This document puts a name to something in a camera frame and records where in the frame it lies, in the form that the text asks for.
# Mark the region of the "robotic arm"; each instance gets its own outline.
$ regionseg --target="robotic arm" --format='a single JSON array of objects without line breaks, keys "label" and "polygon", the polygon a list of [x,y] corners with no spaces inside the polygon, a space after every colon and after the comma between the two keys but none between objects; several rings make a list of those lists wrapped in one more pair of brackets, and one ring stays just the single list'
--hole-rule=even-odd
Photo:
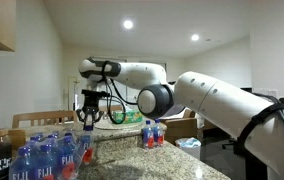
[{"label": "robotic arm", "polygon": [[[79,71],[94,83],[108,77],[141,90],[137,103],[146,117],[171,116],[188,107],[232,137],[239,137],[252,117],[268,111],[273,104],[195,72],[182,74],[170,85],[164,69],[155,64],[103,62],[89,58],[79,65]],[[248,133],[244,146],[275,172],[277,178],[284,179],[284,123],[279,119],[276,111],[268,112],[263,123]]]}]

